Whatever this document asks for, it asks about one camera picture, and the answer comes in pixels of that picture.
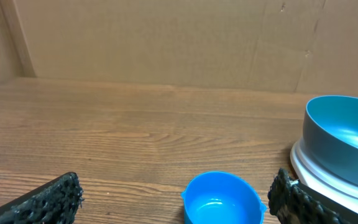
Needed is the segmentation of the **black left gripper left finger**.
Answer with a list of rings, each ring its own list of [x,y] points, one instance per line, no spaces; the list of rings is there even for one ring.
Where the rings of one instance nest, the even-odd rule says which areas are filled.
[[[77,174],[67,172],[0,206],[0,224],[72,224],[83,201]]]

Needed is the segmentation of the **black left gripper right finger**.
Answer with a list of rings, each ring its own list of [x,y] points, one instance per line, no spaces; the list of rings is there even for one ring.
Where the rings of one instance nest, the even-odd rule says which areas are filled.
[[[292,179],[283,168],[267,197],[270,214],[282,224],[358,224],[358,213]]]

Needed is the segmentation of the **blue plastic measuring scoop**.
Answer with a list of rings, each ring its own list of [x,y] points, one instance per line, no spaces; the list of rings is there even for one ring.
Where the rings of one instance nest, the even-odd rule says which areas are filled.
[[[267,210],[250,184],[223,171],[197,175],[181,197],[185,224],[262,224]]]

